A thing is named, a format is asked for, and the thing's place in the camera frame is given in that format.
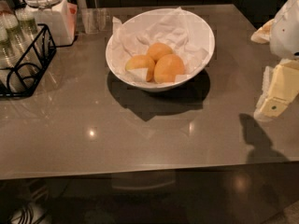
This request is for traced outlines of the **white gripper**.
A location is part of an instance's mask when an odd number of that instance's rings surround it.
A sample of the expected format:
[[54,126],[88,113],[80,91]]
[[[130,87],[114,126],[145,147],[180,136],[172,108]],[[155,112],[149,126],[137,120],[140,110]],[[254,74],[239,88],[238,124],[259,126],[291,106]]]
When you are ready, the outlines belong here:
[[254,118],[269,121],[280,116],[299,94],[299,0],[287,0],[273,20],[255,31],[251,41],[270,42],[270,50],[284,58],[263,72],[262,95]]

